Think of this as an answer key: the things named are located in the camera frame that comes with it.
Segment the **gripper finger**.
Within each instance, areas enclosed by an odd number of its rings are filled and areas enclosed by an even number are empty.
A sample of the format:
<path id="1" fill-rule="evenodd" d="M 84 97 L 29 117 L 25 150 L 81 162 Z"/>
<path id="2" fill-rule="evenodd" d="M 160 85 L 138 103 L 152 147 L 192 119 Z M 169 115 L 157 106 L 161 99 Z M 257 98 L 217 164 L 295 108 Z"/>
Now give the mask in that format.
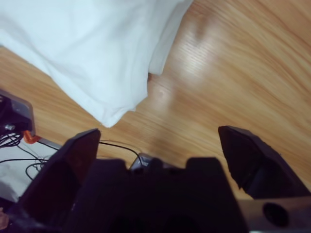
<path id="1" fill-rule="evenodd" d="M 92 129 L 67 140 L 11 208 L 12 224 L 63 225 L 96 159 L 100 137 Z"/>
<path id="2" fill-rule="evenodd" d="M 281 155 L 258 136 L 233 126 L 220 126 L 218 133 L 231 177 L 252 198 L 310 196 Z"/>

